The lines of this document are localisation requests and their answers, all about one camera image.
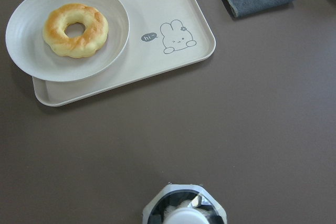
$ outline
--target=bread ring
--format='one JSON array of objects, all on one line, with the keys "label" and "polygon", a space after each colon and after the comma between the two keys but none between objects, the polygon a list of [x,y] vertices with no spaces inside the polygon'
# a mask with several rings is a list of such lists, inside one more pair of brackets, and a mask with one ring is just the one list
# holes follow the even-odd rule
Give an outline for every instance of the bread ring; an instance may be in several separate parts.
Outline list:
[{"label": "bread ring", "polygon": [[[82,23],[81,36],[70,38],[67,27]],[[106,18],[94,7],[84,4],[66,4],[52,11],[44,24],[43,39],[59,56],[90,57],[106,42],[109,26]]]}]

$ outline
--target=toy donut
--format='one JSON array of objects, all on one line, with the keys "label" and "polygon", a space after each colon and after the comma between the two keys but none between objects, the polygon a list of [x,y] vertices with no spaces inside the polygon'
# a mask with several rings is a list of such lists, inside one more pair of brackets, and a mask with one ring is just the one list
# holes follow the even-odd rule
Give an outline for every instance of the toy donut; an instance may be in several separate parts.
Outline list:
[{"label": "toy donut", "polygon": [[[70,38],[67,27],[82,23],[81,36]],[[43,39],[59,56],[72,58],[90,57],[106,42],[109,26],[106,18],[94,7],[72,3],[52,11],[44,24]]]}]

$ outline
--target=tray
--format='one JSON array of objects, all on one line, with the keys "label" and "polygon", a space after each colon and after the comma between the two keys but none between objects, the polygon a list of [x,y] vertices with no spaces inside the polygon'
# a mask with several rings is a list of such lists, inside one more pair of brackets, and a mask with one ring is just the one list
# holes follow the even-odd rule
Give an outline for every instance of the tray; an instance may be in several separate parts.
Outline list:
[{"label": "tray", "polygon": [[103,72],[75,82],[33,77],[36,98],[62,106],[207,59],[215,38],[196,0],[120,0],[129,15],[123,53]]}]

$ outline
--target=round plate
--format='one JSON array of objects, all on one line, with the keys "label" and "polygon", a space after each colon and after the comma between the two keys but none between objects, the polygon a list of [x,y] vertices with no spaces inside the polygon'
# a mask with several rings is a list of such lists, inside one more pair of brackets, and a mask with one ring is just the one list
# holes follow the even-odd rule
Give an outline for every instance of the round plate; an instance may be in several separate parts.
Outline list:
[{"label": "round plate", "polygon": [[[104,46],[89,58],[56,55],[42,37],[51,11],[68,3],[82,3],[103,13],[109,24]],[[119,0],[24,0],[13,12],[6,29],[9,55],[27,74],[46,81],[67,82],[93,76],[107,68],[123,51],[129,19]]]}]

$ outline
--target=rabbit face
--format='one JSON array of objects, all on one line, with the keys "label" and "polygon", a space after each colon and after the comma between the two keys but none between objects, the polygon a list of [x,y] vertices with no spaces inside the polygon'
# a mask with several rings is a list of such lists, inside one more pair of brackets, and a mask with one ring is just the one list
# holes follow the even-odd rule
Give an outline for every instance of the rabbit face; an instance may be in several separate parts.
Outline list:
[{"label": "rabbit face", "polygon": [[170,54],[174,51],[182,50],[196,45],[192,34],[183,26],[178,19],[170,23],[164,23],[160,27],[163,35],[164,53]]}]

